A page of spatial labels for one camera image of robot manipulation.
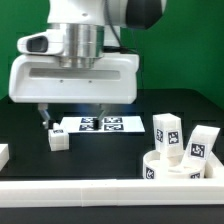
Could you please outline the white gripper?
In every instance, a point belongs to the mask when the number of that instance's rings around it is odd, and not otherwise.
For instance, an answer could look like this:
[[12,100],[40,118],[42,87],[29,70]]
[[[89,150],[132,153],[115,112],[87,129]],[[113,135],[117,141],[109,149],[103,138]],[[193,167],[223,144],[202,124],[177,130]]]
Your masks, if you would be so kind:
[[137,97],[139,57],[109,53],[92,69],[67,69],[54,56],[21,55],[12,64],[9,96],[14,102],[39,103],[43,126],[49,129],[47,103],[101,104],[93,129],[102,127],[109,113],[107,104],[131,104]]

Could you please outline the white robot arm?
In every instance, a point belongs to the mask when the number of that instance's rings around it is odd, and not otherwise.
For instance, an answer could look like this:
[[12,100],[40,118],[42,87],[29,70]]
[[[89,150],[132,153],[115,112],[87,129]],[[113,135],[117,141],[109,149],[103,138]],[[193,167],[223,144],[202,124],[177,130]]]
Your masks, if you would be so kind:
[[164,14],[167,0],[49,0],[49,28],[17,42],[9,96],[36,103],[51,126],[50,103],[98,104],[99,127],[111,104],[137,96],[140,57],[124,47],[119,29],[148,29]]

